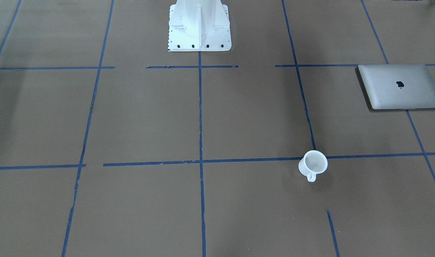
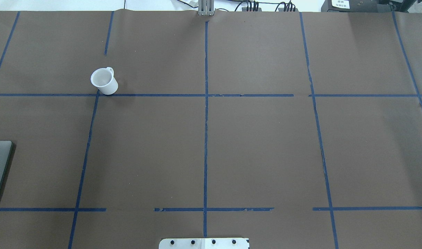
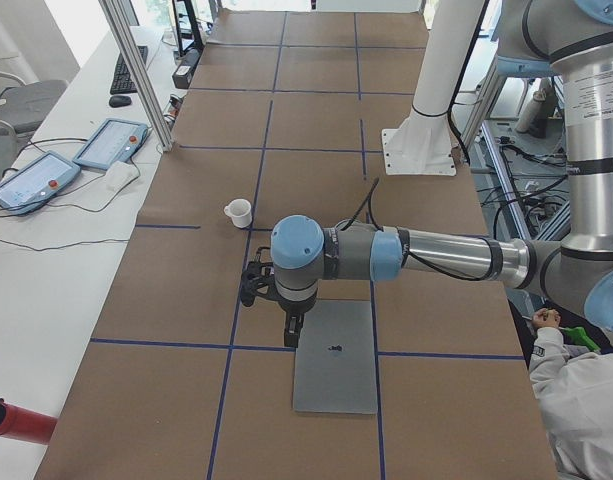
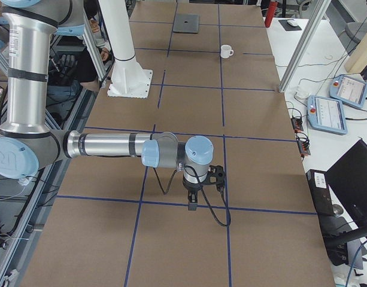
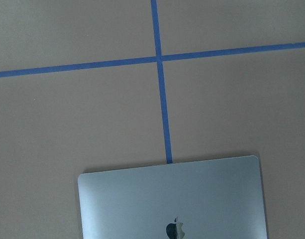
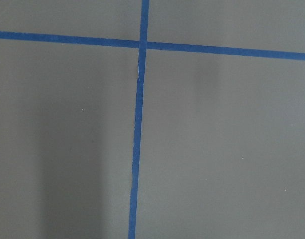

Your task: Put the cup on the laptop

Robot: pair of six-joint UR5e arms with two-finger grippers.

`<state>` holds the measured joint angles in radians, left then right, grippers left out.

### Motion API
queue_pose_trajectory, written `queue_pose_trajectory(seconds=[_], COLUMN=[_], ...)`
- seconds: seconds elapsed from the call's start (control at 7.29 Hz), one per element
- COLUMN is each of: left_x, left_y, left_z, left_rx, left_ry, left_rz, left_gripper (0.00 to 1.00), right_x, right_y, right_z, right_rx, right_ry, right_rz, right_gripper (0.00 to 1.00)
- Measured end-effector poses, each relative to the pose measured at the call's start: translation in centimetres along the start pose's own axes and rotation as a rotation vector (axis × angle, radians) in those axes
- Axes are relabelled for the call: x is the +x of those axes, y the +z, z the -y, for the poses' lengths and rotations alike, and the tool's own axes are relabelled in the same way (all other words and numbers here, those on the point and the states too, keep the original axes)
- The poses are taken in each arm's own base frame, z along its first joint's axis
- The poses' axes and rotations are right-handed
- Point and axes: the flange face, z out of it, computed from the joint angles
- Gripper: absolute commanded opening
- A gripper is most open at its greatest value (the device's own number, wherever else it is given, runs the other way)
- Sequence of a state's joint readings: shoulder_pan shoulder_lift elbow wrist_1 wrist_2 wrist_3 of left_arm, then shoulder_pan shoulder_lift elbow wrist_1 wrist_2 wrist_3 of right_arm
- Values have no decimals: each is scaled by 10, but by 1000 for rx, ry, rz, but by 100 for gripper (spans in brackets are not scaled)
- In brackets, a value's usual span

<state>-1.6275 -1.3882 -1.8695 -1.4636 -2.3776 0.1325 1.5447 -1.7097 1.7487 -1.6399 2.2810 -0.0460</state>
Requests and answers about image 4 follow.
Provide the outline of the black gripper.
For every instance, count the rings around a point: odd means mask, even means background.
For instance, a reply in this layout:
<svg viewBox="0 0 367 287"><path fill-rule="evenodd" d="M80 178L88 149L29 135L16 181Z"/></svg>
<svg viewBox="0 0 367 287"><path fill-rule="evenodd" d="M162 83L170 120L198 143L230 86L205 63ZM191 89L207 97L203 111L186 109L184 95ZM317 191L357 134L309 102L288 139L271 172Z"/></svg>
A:
<svg viewBox="0 0 367 287"><path fill-rule="evenodd" d="M188 201L192 201L188 204L188 210L196 210L198 207L198 191L203 187L198 183L191 183L186 179L183 180L183 185L188 192Z"/></svg>

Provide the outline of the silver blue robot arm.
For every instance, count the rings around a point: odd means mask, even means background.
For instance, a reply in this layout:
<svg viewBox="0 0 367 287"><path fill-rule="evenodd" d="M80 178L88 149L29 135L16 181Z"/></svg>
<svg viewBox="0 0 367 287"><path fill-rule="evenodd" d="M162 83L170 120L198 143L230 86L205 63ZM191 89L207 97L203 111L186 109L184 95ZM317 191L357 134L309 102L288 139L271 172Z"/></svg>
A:
<svg viewBox="0 0 367 287"><path fill-rule="evenodd" d="M51 36L60 28L84 32L82 1L4 1L10 25L7 119L0 125L0 175L33 176L54 162L78 156L139 157L143 165L183 173L189 209L219 171L204 136L179 142L172 133L85 134L45 124Z"/></svg>

